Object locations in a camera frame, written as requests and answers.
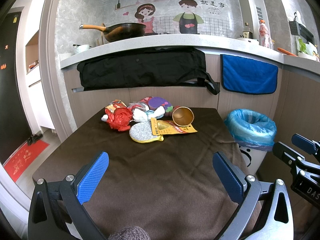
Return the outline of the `orange-capped bottle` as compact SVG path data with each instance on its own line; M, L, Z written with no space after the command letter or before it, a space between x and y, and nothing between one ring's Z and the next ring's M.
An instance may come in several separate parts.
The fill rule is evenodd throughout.
M270 31L264 20L259 20L259 44L265 48L273 49Z

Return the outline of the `white trash bin blue bag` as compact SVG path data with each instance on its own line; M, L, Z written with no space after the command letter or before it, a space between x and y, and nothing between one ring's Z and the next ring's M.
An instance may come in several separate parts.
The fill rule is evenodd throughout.
M256 111L236 109L227 115L224 123L239 146L249 174L256 174L274 145L277 133L275 122Z

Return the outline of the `purple pink sponge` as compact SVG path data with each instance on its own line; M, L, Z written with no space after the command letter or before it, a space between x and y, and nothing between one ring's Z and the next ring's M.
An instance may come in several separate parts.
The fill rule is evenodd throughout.
M172 116L174 110L173 105L168 100L165 100L161 97L152 97L148 101L148 106L149 109L153 111L155 111L158 107L162 106L165 110L165 116Z

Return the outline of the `green plant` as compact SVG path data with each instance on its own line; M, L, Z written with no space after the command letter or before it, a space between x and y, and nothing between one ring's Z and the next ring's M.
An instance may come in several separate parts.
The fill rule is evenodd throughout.
M298 57L319 62L317 47L312 43L304 43L302 38L296 38Z

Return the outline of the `gold paper cup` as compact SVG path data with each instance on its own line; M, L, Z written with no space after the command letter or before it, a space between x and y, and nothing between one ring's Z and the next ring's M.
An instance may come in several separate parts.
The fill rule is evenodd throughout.
M176 107L172 113L172 120L178 126L189 126L194 120L194 114L188 107Z

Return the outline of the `grey knitted glove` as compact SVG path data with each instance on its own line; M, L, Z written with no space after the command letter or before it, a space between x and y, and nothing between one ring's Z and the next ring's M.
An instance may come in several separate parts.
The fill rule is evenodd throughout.
M108 240L150 240L150 236L139 226L129 226L111 234Z

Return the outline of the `brown table cloth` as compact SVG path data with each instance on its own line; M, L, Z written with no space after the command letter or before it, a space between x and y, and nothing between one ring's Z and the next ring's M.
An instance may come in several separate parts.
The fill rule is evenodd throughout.
M101 151L110 163L85 209L100 231L143 228L151 239L214 239L237 204L212 165L223 152L244 173L238 145L214 108L194 108L195 133L140 144L102 122L98 112L34 172L33 180L59 181Z

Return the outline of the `white kitchen countertop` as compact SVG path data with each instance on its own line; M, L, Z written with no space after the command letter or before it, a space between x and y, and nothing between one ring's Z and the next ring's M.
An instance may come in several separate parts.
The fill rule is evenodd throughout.
M255 60L272 62L279 68L295 72L319 81L319 62L297 56L281 54L260 45L233 38L195 34L165 34L143 36L111 42L73 55L60 61L61 69L75 67L79 62L117 52L134 49L194 47L208 54L228 54L251 57Z

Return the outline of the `red floor mat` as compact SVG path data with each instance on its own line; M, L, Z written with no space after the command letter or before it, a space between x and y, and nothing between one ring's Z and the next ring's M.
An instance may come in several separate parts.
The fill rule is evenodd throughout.
M39 140L31 145L24 143L3 165L9 177L16 182L22 173L48 146L49 144L43 140Z

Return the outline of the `round silver yellow sponge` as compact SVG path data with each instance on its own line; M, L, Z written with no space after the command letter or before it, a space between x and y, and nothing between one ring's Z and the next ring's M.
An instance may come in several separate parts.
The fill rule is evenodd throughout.
M141 144L164 140L163 135L153 135L150 122L134 124L129 130L129 135L133 141Z

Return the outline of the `red plastic bag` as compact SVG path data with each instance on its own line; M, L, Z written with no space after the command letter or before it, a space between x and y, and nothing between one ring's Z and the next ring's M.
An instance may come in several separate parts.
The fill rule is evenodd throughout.
M105 108L105 114L101 120L106 122L111 129L124 132L131 128L130 121L132 120L132 117L133 113L128 108L116 108L114 112L111 112L108 108Z

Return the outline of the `black refrigerator door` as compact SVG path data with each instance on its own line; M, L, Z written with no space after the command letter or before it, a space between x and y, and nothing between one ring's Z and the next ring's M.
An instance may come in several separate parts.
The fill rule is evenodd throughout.
M21 12L6 15L1 23L0 155L1 164L31 136L16 77L16 42Z

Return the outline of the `blue towel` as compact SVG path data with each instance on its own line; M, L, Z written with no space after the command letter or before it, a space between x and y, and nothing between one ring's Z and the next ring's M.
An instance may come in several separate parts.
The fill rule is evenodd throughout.
M265 95L277 89L278 67L240 56L222 54L221 83L230 92Z

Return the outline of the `red soda can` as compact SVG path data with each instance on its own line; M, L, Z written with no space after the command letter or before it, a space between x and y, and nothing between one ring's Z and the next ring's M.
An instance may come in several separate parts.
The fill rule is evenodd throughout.
M129 103L128 109L130 109L132 111L135 108L137 108L137 109L140 109L140 110L146 112L146 111L148 111L150 109L149 108L149 101L151 99L152 99L152 96L148 96L148 97L143 98L140 101Z

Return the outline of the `black hanging cloth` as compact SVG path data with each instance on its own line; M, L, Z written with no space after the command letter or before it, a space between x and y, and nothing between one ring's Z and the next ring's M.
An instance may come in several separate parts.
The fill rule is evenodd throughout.
M205 54L194 47L134 49L80 62L80 82L85 90L169 87L206 87L220 92L206 69Z

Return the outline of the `black wall rack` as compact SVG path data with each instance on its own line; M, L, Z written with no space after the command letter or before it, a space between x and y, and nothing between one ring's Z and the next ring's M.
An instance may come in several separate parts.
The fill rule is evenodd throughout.
M303 37L307 42L310 42L314 44L314 35L302 24L298 23L297 21L290 21L289 27L291 34L294 36L301 36Z

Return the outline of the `yellow snack package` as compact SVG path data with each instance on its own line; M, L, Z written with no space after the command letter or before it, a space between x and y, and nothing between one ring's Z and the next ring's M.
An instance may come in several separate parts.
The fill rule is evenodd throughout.
M177 126L173 121L158 120L151 118L151 129L153 135L174 135L196 133L197 130L192 125Z

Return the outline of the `orange carrot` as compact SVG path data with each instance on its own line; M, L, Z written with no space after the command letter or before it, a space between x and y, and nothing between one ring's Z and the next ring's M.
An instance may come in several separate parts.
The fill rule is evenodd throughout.
M289 51L287 51L287 50L285 50L285 49L283 49L283 48L277 48L277 50L278 50L279 52L285 54L285 55L297 57L297 55L295 55L295 54L293 54L293 53L291 53L291 52L289 52Z

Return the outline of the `black shoes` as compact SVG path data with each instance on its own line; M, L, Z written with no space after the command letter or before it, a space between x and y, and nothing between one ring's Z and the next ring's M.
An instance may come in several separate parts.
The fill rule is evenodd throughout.
M37 142L38 140L40 140L42 137L43 137L43 134L42 134L42 133L32 135L31 137L29 137L29 138L27 139L27 145L30 146L31 144L36 143L36 142Z

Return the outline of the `white tissue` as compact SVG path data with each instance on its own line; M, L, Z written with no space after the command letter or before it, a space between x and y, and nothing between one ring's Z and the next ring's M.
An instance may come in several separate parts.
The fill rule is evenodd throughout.
M165 114L165 109L163 106L160 106L155 111L148 110L145 112L143 110L135 108L132 113L135 122L147 122L150 121L151 118L159 119L163 117Z

